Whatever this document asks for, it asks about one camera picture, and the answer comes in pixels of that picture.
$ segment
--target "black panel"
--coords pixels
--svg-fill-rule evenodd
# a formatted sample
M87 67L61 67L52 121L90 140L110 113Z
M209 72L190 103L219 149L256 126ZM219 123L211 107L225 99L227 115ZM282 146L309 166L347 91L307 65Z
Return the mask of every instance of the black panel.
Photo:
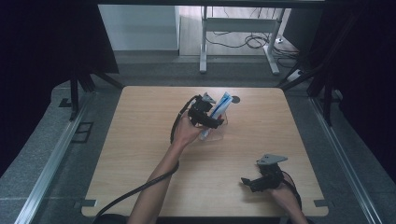
M370 1L332 67L340 107L396 181L395 4Z
M97 6L22 0L0 8L2 174L71 71L118 73L118 67Z

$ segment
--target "black cable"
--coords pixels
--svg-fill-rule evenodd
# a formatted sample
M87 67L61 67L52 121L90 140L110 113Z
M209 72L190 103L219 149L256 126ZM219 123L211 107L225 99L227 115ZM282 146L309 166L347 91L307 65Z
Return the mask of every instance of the black cable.
M175 119L174 125L172 126L172 131L171 131L171 144L173 143L174 140L174 136L175 136L175 130L176 127L178 125L178 121L180 120L181 116L183 115L183 113L187 110L187 107L189 107L189 105L191 104L191 102L195 99L197 99L199 96L198 95L194 95L191 97L191 99L183 106L183 108L181 108L180 112L178 112L177 117Z
M175 119L174 125L173 125L173 127L172 127L172 131L171 131L171 137L170 137L170 138L171 138L171 139L170 139L170 140L171 140L171 144L172 144L172 142L173 142L173 140L174 140L175 129L176 129L176 126L178 125L178 121L180 120L181 115L187 110L187 107L190 105L190 103L191 103L194 99L197 99L197 97L198 97L198 95L193 96L193 97L183 106L183 108L180 110L180 112L178 112L177 118ZM165 173L164 175L160 175L160 176L158 176L158 177L156 177L156 178L150 180L150 181L147 182L146 184L144 184L144 185L142 185L142 186L140 186L140 187L138 187L138 188L136 188L136 189L133 189L133 190L129 191L128 193L126 193L126 194L120 196L119 198L117 198L117 199L114 200L113 202L111 202L111 203L109 203L108 205L106 205L104 208L102 208L102 209L96 214L96 216L95 216L95 218L94 218L94 220L93 220L93 224L98 220L98 218L99 218L105 211L107 211L109 208L111 208L111 207L114 206L115 204L117 204L117 203L119 203L119 202L125 200L126 198L131 197L132 195L134 195L134 194L136 194L136 193L138 193L138 192L140 192L140 191L142 191L142 190L144 190L144 189L147 189L147 188L149 188L149 187L151 187L151 186L157 184L158 182L160 182L160 181L164 180L165 178L169 177L170 175L174 174L174 173L177 171L178 166L179 166L179 162L177 162L176 166L175 166L171 171Z
M114 200L113 202L109 203L107 206L105 206L104 208L102 208L102 209L98 212L98 214L95 216L95 218L94 218L94 220L93 220L93 224L97 221L97 219L98 219L105 211L107 211L109 208L111 208L111 207L114 206L115 204L117 204L117 203L123 201L123 200L126 199L126 198L131 197L132 195L134 195L134 194L136 194L136 193L138 193L138 192L140 192L140 191L142 191L142 190L144 190L144 189L147 189L147 188L149 188L149 187L151 187L151 186L157 184L158 182L160 182L160 181L164 180L165 178L169 177L170 175L174 174L174 173L177 171L178 166L179 166L179 162L177 162L176 166L175 166L171 171L169 171L168 173L166 173L166 174L164 174L164 175L160 175L160 176L158 176L157 178L150 180L150 181L147 182L146 184L144 184L144 185L138 187L137 189L133 189L133 190L129 191L128 193L126 193L126 194L120 196L118 199L116 199L116 200Z
M295 187L296 185L294 184L293 179L291 178L291 176L290 176L288 173L286 173L286 172L284 172L284 171L282 171L282 173L285 174L285 175L287 175L287 176L290 178L290 180L291 180L291 183L289 183L287 180L282 179L282 183L284 183L286 186L289 187L289 189L291 190L291 192L294 194L294 197L296 197L297 203L300 205L300 209L303 210L303 203L302 203L302 201L301 201L301 196L300 196L300 194L298 193L297 188Z

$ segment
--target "table leg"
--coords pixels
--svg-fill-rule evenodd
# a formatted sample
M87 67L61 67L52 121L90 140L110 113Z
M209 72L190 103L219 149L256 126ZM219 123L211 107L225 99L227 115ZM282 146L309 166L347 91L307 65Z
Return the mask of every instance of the table leg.
M202 17L202 43L199 61L200 73L206 73L206 23L207 23L207 7L204 7L204 16Z
M272 51L274 49L277 33L279 32L280 25L282 24L283 14L285 14L285 8L282 8L276 18L276 25L274 27L274 31L271 34L270 43L268 44L268 46L264 46L265 55L267 56L268 63L270 64L271 70L275 76L279 75L279 69L277 68Z

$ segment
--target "table surface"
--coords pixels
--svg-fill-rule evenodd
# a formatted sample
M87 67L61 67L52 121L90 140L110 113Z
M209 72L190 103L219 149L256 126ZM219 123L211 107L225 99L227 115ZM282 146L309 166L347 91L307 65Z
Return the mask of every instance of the table surface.
M114 199L144 184L169 146L173 122L193 95L224 92L240 103L227 109L221 140L196 140L185 149L163 204L161 217L281 217L284 212L266 192L252 193L241 177L260 177L256 160L264 154L288 157L279 163L289 173L307 216L326 216L324 200L285 95L273 88L125 87L110 125L83 207L92 217ZM108 213L128 216L137 194Z

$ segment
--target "forearm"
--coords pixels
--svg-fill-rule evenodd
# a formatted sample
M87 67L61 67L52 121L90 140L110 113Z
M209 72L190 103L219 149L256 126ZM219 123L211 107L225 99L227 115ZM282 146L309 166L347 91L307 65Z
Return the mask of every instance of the forearm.
M183 148L184 146L178 143L171 145L163 156L163 159L148 178L148 181L172 170L177 165ZM170 180L171 176L140 192L134 209L129 217L128 224L155 223L157 216L161 212Z
M289 218L291 220L291 223L293 224L308 224L308 221L306 220L306 217L304 213L300 210L300 208L297 209L291 209L287 211Z

